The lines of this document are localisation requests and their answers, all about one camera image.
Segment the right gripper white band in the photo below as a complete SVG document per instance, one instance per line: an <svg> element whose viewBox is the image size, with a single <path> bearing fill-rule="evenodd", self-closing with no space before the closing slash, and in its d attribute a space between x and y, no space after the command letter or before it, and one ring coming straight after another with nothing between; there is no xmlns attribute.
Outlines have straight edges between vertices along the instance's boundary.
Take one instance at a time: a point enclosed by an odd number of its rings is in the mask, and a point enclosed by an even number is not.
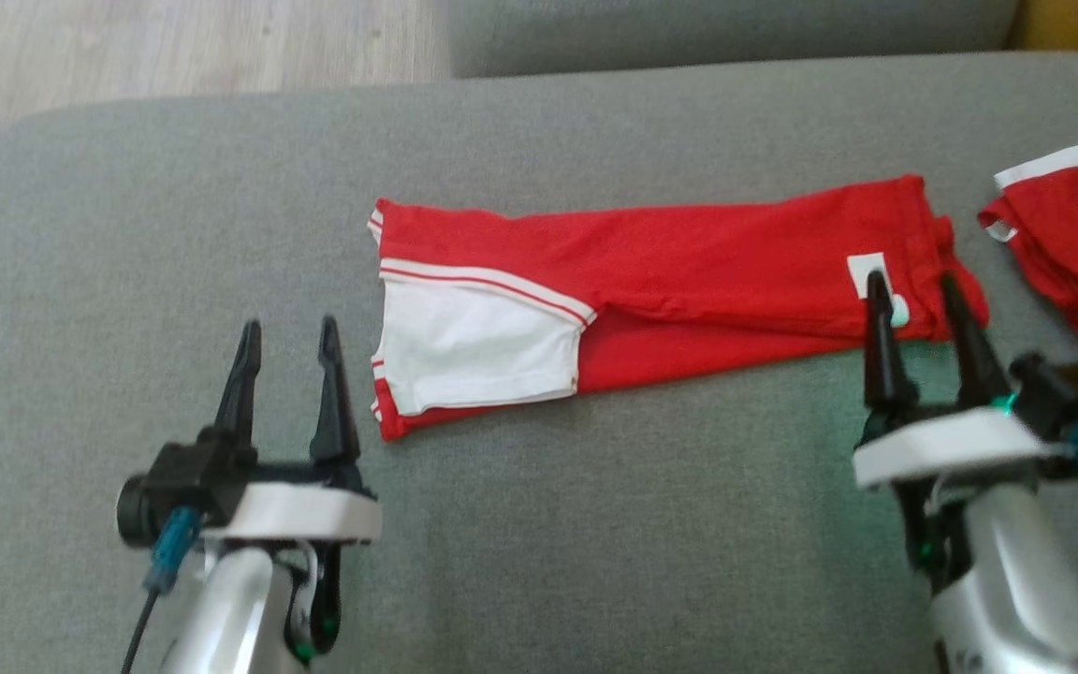
<svg viewBox="0 0 1078 674"><path fill-rule="evenodd" d="M940 277L959 390L927 418L907 377L881 270L866 278L863 403L852 454L860 490L889 487L911 570L932 592L1068 592L1072 564L1037 499L1045 469L1067 452L997 405L1012 388L954 274Z"/></svg>

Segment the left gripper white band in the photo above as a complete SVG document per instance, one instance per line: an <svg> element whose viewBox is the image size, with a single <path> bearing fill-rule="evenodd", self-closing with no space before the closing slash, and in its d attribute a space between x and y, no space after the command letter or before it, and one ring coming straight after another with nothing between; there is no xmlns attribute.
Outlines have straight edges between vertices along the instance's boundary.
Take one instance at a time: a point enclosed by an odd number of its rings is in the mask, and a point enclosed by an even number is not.
<svg viewBox="0 0 1078 674"><path fill-rule="evenodd" d="M324 371L310 458L355 468L362 455L348 396L338 324L318 336ZM252 443L260 321L244 324L215 413L215 428ZM367 491L260 481L245 487L227 525L205 532L205 660L313 662L332 652L342 625L343 548L381 540L381 504Z"/></svg>

